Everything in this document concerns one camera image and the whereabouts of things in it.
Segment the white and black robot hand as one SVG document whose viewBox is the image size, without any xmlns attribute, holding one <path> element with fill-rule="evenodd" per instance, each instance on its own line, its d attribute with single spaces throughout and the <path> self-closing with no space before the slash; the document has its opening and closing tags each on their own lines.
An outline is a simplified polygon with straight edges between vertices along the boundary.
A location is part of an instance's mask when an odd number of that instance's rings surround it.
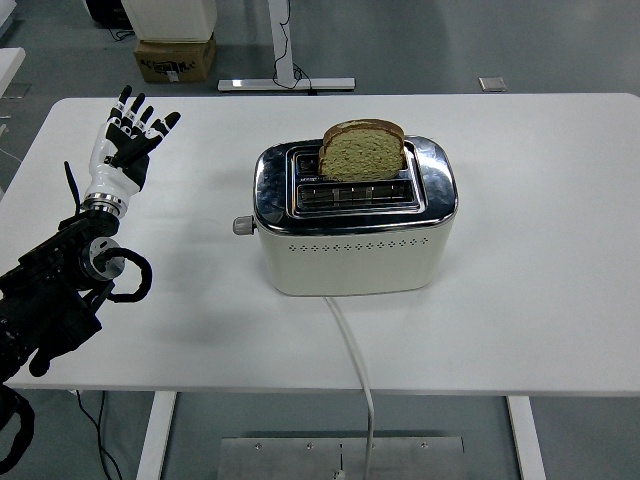
<svg viewBox="0 0 640 480">
<path fill-rule="evenodd" d="M 132 87 L 125 86 L 99 129 L 89 163 L 87 199 L 109 197 L 124 204 L 140 192 L 151 152 L 181 118 L 178 112 L 154 118 L 154 107 L 146 103 L 146 96 L 131 94 Z"/>
</svg>

